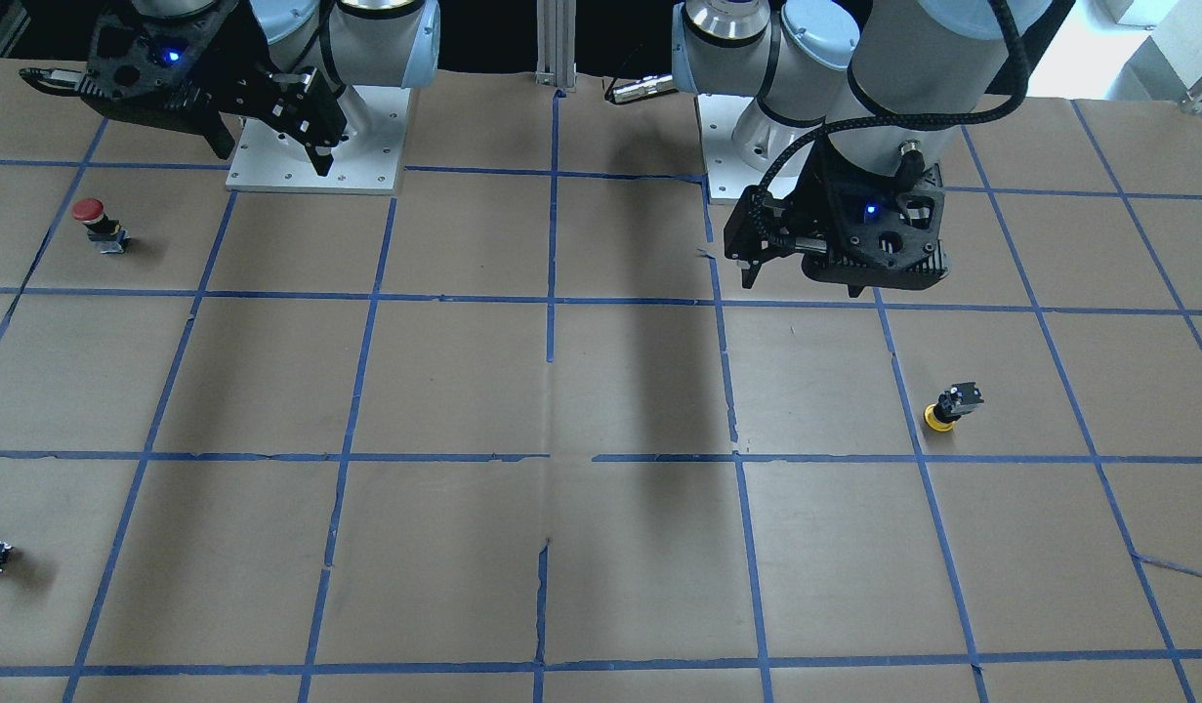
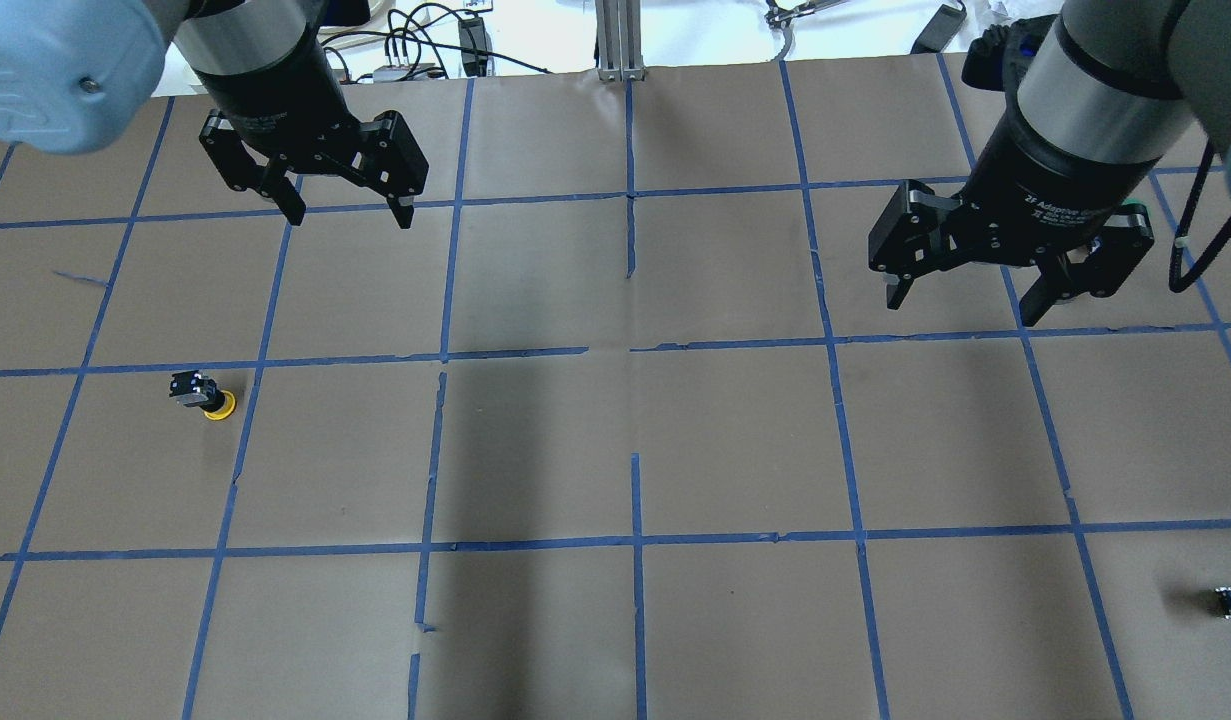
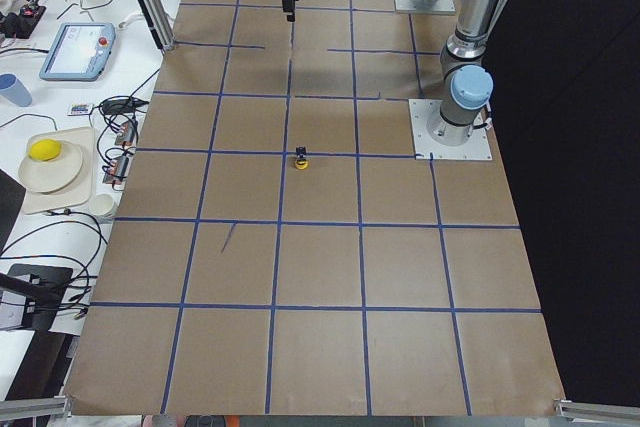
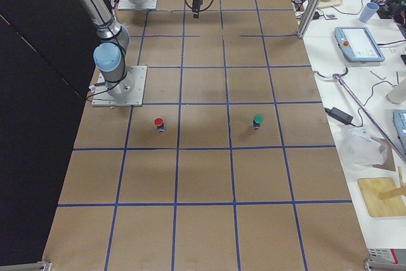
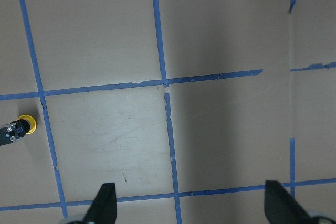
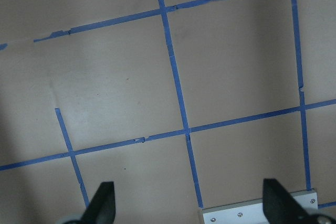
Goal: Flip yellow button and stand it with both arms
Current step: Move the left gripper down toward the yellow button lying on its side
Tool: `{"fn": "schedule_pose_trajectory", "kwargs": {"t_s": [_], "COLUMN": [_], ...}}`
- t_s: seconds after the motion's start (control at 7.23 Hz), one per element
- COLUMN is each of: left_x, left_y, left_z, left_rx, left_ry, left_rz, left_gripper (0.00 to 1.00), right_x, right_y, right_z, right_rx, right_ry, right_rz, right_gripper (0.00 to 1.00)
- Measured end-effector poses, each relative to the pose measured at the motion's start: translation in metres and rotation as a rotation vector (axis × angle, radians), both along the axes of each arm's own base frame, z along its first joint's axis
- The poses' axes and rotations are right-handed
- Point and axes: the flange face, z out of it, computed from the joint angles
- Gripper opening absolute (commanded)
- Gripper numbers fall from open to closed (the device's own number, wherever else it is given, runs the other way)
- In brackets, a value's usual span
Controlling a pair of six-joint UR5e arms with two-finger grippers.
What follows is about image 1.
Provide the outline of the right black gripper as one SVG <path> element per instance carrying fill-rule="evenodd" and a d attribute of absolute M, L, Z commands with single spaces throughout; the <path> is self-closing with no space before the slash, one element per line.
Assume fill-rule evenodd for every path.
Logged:
<path fill-rule="evenodd" d="M 224 114 L 252 117 L 300 144 L 319 177 L 347 129 L 325 75 L 284 75 L 273 62 L 252 10 L 102 10 L 81 99 L 113 121 L 200 135 L 218 157 L 236 148 Z"/>

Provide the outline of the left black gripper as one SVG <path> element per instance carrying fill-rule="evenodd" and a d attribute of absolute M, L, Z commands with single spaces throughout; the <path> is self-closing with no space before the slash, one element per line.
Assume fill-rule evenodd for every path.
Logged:
<path fill-rule="evenodd" d="M 722 228 L 722 252 L 752 288 L 770 260 L 801 257 L 810 280 L 876 288 L 932 288 L 950 274 L 940 239 L 945 192 L 939 166 L 898 192 L 849 163 L 807 163 L 787 197 L 767 195 L 752 220 L 745 187 Z"/>

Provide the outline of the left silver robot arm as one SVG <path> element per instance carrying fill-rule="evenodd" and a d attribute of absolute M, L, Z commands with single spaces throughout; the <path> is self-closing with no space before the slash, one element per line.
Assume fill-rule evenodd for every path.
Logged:
<path fill-rule="evenodd" d="M 672 77 L 682 93 L 752 99 L 793 141 L 763 145 L 760 181 L 725 224 L 725 256 L 752 288 L 770 260 L 864 288 L 932 288 L 950 274 L 938 165 L 953 130 L 1023 103 L 1023 34 L 1045 1 L 682 1 Z"/>

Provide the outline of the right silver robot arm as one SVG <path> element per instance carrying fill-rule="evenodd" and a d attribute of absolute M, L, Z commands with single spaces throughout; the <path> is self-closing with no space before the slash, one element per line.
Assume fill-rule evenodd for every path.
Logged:
<path fill-rule="evenodd" d="M 87 65 L 50 75 L 106 119 L 198 135 L 230 159 L 226 117 L 300 148 L 317 177 L 371 151 L 361 90 L 416 89 L 438 67 L 435 1 L 109 1 Z"/>

